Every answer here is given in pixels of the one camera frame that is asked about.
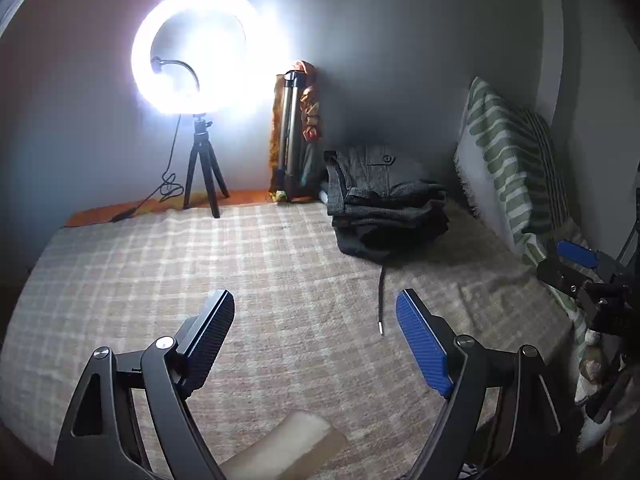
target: black cable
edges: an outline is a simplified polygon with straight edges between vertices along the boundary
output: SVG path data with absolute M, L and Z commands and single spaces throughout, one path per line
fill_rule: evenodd
M 127 209 L 126 211 L 123 211 L 122 213 L 118 213 L 116 216 L 114 216 L 111 219 L 111 222 L 119 222 L 120 220 L 131 218 L 135 214 L 135 212 L 138 209 L 140 209 L 140 207 L 147 200 L 149 200 L 153 195 L 155 195 L 158 191 L 160 192 L 160 195 L 162 195 L 162 198 L 158 201 L 160 203 L 162 203 L 165 200 L 168 200 L 170 198 L 173 198 L 175 196 L 180 196 L 180 195 L 182 195 L 184 193 L 184 187 L 182 186 L 182 184 L 178 184 L 175 181 L 175 179 L 176 179 L 175 171 L 173 173 L 170 173 L 169 175 L 167 175 L 167 173 L 169 172 L 169 168 L 171 167 L 172 158 L 174 158 L 175 139 L 177 139 L 177 137 L 178 137 L 178 129 L 180 128 L 180 119 L 181 118 L 182 118 L 182 114 L 179 114 L 178 115 L 178 122 L 175 125 L 174 142 L 171 143 L 171 152 L 169 152 L 169 162 L 166 165 L 166 169 L 162 173 L 162 184 L 160 184 L 160 186 L 156 187 L 149 194 L 149 196 L 147 196 L 137 206 L 132 207 L 130 209 Z

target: plaid blanket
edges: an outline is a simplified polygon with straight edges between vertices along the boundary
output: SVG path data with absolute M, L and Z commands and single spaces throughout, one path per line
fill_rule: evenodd
M 319 479 L 388 479 L 413 463 L 443 405 L 395 320 L 413 287 L 458 333 L 485 346 L 538 347 L 548 358 L 570 322 L 499 240 L 454 204 L 449 231 L 385 282 L 380 267 L 342 254 L 321 204 L 146 215 L 62 229 L 18 301 L 0 358 L 0 416 L 52 461 L 58 432 L 93 349 L 146 348 L 227 288 L 236 318 L 190 409 L 219 462 L 264 436 L 289 410 L 320 413 L 348 438 Z M 495 407 L 489 396 L 484 417 Z M 156 472 L 169 475 L 145 397 L 135 395 Z

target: blue gripper pad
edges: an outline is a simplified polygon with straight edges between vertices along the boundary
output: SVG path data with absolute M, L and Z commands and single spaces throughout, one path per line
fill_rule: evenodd
M 600 263 L 597 255 L 580 245 L 560 240 L 556 244 L 556 252 L 568 260 L 577 263 L 587 269 L 596 269 Z
M 396 317 L 424 380 L 441 396 L 449 397 L 454 383 L 447 370 L 447 353 L 407 290 L 398 294 Z

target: wall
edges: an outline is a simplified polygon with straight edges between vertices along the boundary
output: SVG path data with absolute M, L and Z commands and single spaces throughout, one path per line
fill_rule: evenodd
M 590 244 L 617 256 L 635 221 L 640 52 L 610 0 L 562 0 L 564 56 L 552 133 Z
M 536 112 L 551 124 L 556 114 L 562 56 L 564 54 L 564 15 L 562 0 L 540 0 L 542 4 L 542 52 Z
M 73 212 L 136 200 L 157 185 L 175 118 L 139 97 L 129 53 L 159 1 L 27 0 L 0 38 L 4 279 L 21 279 Z M 473 77 L 535 103 L 540 0 L 249 1 L 280 24 L 282 57 L 322 71 L 328 145 L 391 139 L 455 189 L 452 155 Z M 252 115 L 214 118 L 212 143 L 230 189 L 268 182 L 271 93 L 248 84 L 247 99 L 257 102 Z M 186 118 L 179 180 L 191 131 Z

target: folded clothes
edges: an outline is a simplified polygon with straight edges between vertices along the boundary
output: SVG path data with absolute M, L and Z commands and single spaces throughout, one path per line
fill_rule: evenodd
M 447 230 L 445 189 L 388 146 L 324 152 L 327 214 L 345 254 L 386 262 Z

